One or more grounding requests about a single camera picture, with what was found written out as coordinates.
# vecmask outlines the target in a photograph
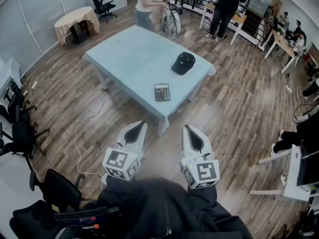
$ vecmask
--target woman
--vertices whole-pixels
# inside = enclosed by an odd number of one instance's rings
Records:
[[[224,37],[225,30],[229,21],[234,16],[239,2],[246,2],[246,0],[218,0],[218,5],[216,5],[213,20],[210,25],[209,34],[205,35],[205,38],[212,38],[215,36],[220,21],[221,23],[218,35],[215,37],[215,42],[219,42],[219,39]]]
[[[307,37],[306,37],[305,32],[299,31],[298,40],[297,40],[297,42],[293,43],[293,51],[294,51],[295,56],[298,56],[298,51],[300,49],[302,49],[303,47],[305,47],[306,41],[307,41]],[[289,56],[287,63],[285,65],[282,63],[281,65],[283,67],[287,66],[291,59],[292,59],[292,57]]]
[[[136,25],[155,32],[154,25],[150,19],[152,7],[161,6],[162,8],[168,8],[168,4],[163,1],[164,0],[138,0],[135,12]]]

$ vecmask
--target person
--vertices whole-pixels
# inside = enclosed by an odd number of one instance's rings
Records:
[[[301,22],[300,22],[300,20],[297,20],[297,27],[296,27],[296,29],[294,31],[294,35],[292,37],[292,41],[294,41],[294,42],[297,42],[297,40],[298,40],[299,32],[301,32],[300,26],[301,26]]]
[[[108,238],[252,239],[238,216],[217,202],[215,186],[190,189],[163,178],[125,181],[107,177],[97,201],[82,210],[118,207]]]
[[[290,149],[293,144],[300,146],[301,142],[303,142],[305,149],[309,154],[319,150],[317,143],[319,105],[315,106],[303,116],[294,118],[293,122],[297,124],[297,132],[281,130],[278,142],[271,145],[271,156]]]
[[[300,49],[302,49],[302,48],[306,45],[306,41],[307,41],[307,37],[306,37],[305,32],[300,31],[300,32],[298,33],[298,40],[297,40],[297,42],[294,42],[294,43],[292,44],[293,52],[294,52],[295,56],[298,56],[298,51],[299,51]],[[292,59],[292,57],[289,56],[289,59],[288,59],[287,63],[286,63],[285,65],[282,63],[281,65],[282,65],[283,67],[287,66],[288,63],[289,63],[289,61],[290,61],[291,59]]]
[[[168,4],[163,1],[165,0],[138,0],[135,11],[136,25],[155,32],[155,27],[150,19],[150,15],[154,6],[168,8]]]
[[[309,88],[304,89],[303,96],[307,100],[310,95],[316,93],[317,91],[319,91],[319,78],[315,79],[314,82],[311,83]]]
[[[209,34],[205,35],[205,38],[215,38],[215,42],[219,42],[220,38],[224,37],[225,30],[229,24],[229,21],[234,16],[239,2],[246,2],[246,0],[218,0],[218,3],[214,10],[213,20],[210,25]],[[219,31],[215,37],[215,32],[220,23]]]
[[[278,24],[283,29],[285,29],[285,27],[288,26],[288,12],[284,12],[284,15],[280,15],[279,17],[280,19],[278,21]]]

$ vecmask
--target black office chair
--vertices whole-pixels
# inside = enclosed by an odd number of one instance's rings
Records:
[[[95,5],[94,12],[98,15],[100,15],[99,18],[107,17],[107,16],[115,16],[117,18],[118,16],[116,14],[113,14],[112,12],[109,12],[110,9],[114,8],[116,5],[112,4],[114,0],[107,2],[103,4],[104,0],[92,0]]]
[[[19,107],[16,106],[15,114],[16,114],[16,120],[12,124],[12,137],[9,136],[7,133],[3,132],[2,130],[2,123],[1,123],[1,136],[2,134],[11,140],[12,142],[9,142],[5,144],[1,150],[0,150],[0,156],[5,155],[9,152],[13,152],[13,154],[17,154],[17,152],[23,153],[22,155],[28,159],[33,159],[32,151],[33,146],[37,146],[39,151],[42,155],[46,155],[46,152],[44,152],[41,147],[37,144],[36,140],[45,132],[50,132],[50,129],[47,128],[44,131],[38,133],[34,126],[30,125],[30,118],[29,114],[25,113],[23,116],[19,115]]]
[[[10,227],[19,239],[54,239],[65,227],[54,218],[52,205],[60,212],[78,211],[81,202],[81,192],[77,186],[83,174],[79,175],[75,185],[61,174],[48,169],[44,182],[38,181],[34,172],[30,175],[30,189],[38,186],[43,193],[43,199],[33,205],[16,210],[10,219]]]

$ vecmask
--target cable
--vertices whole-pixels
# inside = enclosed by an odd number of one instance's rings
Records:
[[[265,217],[264,221],[261,223],[261,225],[257,228],[257,230],[255,231],[255,233],[253,234],[253,237],[254,235],[257,233],[258,229],[261,228],[261,226],[265,223],[266,219],[268,218],[269,214],[271,213],[271,211],[273,210],[273,208],[275,207],[275,205],[277,204],[278,200],[275,201],[275,204],[274,206],[272,207],[272,209],[270,210],[270,212],[268,213],[268,215]]]
[[[80,161],[81,161],[82,155],[81,155],[81,152],[80,152],[78,146],[76,146],[76,130],[79,128],[79,126],[80,126],[85,120],[90,119],[90,118],[93,118],[93,117],[99,115],[99,113],[100,113],[100,111],[101,111],[103,105],[105,104],[105,102],[106,102],[108,99],[111,99],[115,94],[117,94],[117,93],[119,93],[119,92],[121,92],[121,91],[123,91],[123,90],[119,90],[119,91],[115,92],[114,94],[112,94],[109,98],[106,98],[106,99],[104,100],[104,102],[102,103],[102,105],[101,105],[101,107],[100,107],[100,109],[99,109],[99,112],[98,112],[97,114],[95,114],[95,115],[91,115],[91,116],[88,116],[88,117],[86,117],[85,119],[83,119],[83,120],[81,121],[81,123],[77,126],[77,128],[75,129],[74,145],[75,145],[76,149],[78,150],[78,152],[79,152],[79,154],[80,154],[80,159],[79,159],[78,165],[77,165],[77,168],[78,168],[78,172],[79,172],[79,173],[82,173],[82,174],[98,174],[98,175],[100,175],[100,176],[103,178],[103,175],[100,174],[100,173],[85,173],[85,172],[81,172],[81,171],[79,170],[79,163],[80,163]]]
[[[31,79],[31,81],[29,82],[29,88],[30,88],[30,98],[29,98],[29,101],[31,101],[31,97],[32,97],[32,91],[31,91],[31,82],[33,81],[33,79],[35,79],[36,78],[36,82],[38,81],[38,77],[37,76],[34,76],[32,79]]]

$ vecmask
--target white desk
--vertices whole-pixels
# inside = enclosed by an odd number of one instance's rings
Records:
[[[276,31],[272,30],[272,33],[271,35],[269,35],[266,43],[265,43],[265,46],[266,44],[269,42],[271,36],[274,36],[274,44],[271,46],[271,48],[269,49],[269,51],[267,52],[266,56],[265,56],[265,59],[269,56],[269,54],[272,52],[272,50],[275,48],[276,44],[278,44],[280,47],[282,47],[291,57],[292,59],[289,61],[289,63],[287,64],[287,66],[285,66],[283,68],[283,70],[281,71],[281,73],[283,74],[287,68],[293,63],[293,61],[295,60],[296,56],[293,52],[293,49],[292,47],[289,46],[288,44],[288,41],[285,39],[285,38],[282,38],[282,36],[280,36],[280,34],[278,34]]]
[[[0,68],[0,96],[6,91],[10,80],[14,80],[17,86],[21,89],[20,81],[20,65],[19,63],[11,57],[9,61]]]
[[[297,179],[299,174],[301,151],[300,148],[293,145],[290,150],[286,150],[277,155],[261,159],[258,164],[267,164],[274,160],[280,159],[282,157],[290,156],[290,165],[286,184],[284,189],[281,190],[251,190],[249,194],[251,195],[275,195],[279,196],[280,199],[296,199],[302,201],[308,201],[310,197],[310,191],[306,191],[303,187],[297,186]]]
[[[182,52],[196,62],[185,75],[171,70]],[[112,80],[159,119],[158,136],[169,127],[168,116],[188,98],[192,101],[207,74],[215,67],[184,47],[148,30],[132,26],[101,42],[85,53],[103,88]],[[169,84],[170,101],[155,101],[155,84]]]

